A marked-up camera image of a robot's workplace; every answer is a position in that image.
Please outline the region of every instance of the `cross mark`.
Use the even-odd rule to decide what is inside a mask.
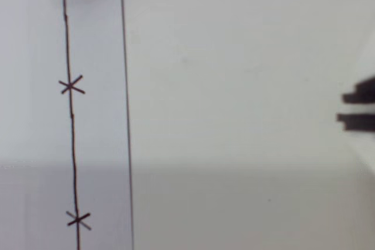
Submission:
[[[68,214],[69,216],[71,216],[72,218],[74,218],[73,221],[71,222],[68,222],[68,227],[73,225],[73,224],[81,224],[83,225],[85,228],[87,228],[89,231],[91,231],[91,227],[89,227],[88,225],[86,225],[84,222],[82,222],[83,219],[86,219],[88,216],[90,216],[91,214],[90,213],[87,213],[86,215],[83,215],[82,217],[77,217],[77,216],[74,216],[71,212],[69,211],[66,211],[66,214]]]
[[[72,89],[73,90],[76,90],[76,91],[78,91],[78,92],[80,92],[80,93],[82,93],[82,94],[85,94],[85,92],[83,91],[83,90],[81,90],[81,89],[79,89],[79,88],[76,88],[74,85],[75,85],[75,83],[77,83],[78,81],[80,81],[81,79],[83,78],[83,76],[82,75],[80,75],[80,76],[78,76],[74,81],[72,81],[71,83],[65,83],[65,82],[62,82],[62,81],[60,81],[59,80],[59,83],[60,84],[63,84],[64,86],[66,86],[66,88],[63,90],[63,91],[61,91],[61,94],[64,94],[66,91],[71,91]]]

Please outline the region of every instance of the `white wall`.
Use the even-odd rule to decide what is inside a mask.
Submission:
[[[373,249],[335,122],[375,0],[125,0],[136,250]]]

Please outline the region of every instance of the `drawn line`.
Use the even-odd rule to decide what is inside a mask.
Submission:
[[[132,183],[132,154],[131,154],[131,134],[130,134],[130,111],[129,111],[129,83],[128,83],[128,60],[125,32],[125,0],[121,0],[121,20],[122,20],[122,44],[124,48],[125,66],[125,102],[127,109],[127,135],[128,135],[128,161],[129,161],[129,189],[130,189],[130,221],[131,221],[131,249],[134,250],[134,209],[133,209],[133,183]]]
[[[66,91],[69,92],[69,111],[70,111],[70,125],[71,125],[71,162],[73,165],[73,194],[74,194],[74,210],[76,215],[74,215],[75,220],[70,222],[68,225],[72,225],[76,222],[76,239],[77,239],[77,250],[81,248],[81,237],[80,237],[80,223],[81,220],[88,217],[90,213],[86,214],[83,217],[80,217],[79,205],[78,205],[78,192],[77,192],[77,163],[76,163],[76,131],[75,131],[75,121],[74,121],[74,111],[73,111],[73,90],[81,92],[84,94],[84,91],[74,87],[83,76],[79,76],[73,82],[71,81],[71,71],[70,71],[70,43],[69,43],[69,19],[67,15],[67,5],[66,0],[63,0],[63,16],[64,16],[64,25],[65,25],[65,45],[66,45],[66,72],[68,83],[59,81],[60,84],[66,86],[66,89],[62,91],[64,94]]]

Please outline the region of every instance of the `white surface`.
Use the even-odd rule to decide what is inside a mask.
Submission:
[[[136,250],[373,249],[335,122],[375,0],[125,0]]]
[[[0,2],[1,249],[76,249],[62,0]],[[121,1],[67,3],[81,249],[131,249]]]

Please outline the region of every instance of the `vertical line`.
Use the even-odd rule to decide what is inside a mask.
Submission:
[[[129,112],[129,83],[128,83],[128,60],[125,32],[125,0],[121,0],[121,20],[122,20],[122,43],[124,45],[124,65],[125,65],[125,101],[127,110],[127,135],[128,135],[128,159],[129,159],[129,192],[130,192],[130,221],[131,221],[131,249],[134,250],[134,209],[133,209],[133,183],[132,183],[132,154],[131,154],[131,134],[130,134],[130,112]]]
[[[70,46],[69,46],[69,20],[67,16],[66,0],[63,0],[63,13],[65,23],[65,44],[66,44],[66,71],[68,77],[68,85],[71,84],[71,72],[70,72]],[[69,110],[71,120],[71,158],[73,165],[73,193],[74,193],[74,209],[76,211],[76,217],[79,218],[78,208],[78,195],[77,195],[77,164],[76,164],[76,135],[74,128],[74,112],[73,112],[73,94],[72,88],[69,88]],[[80,250],[80,224],[76,224],[77,234],[77,250]]]

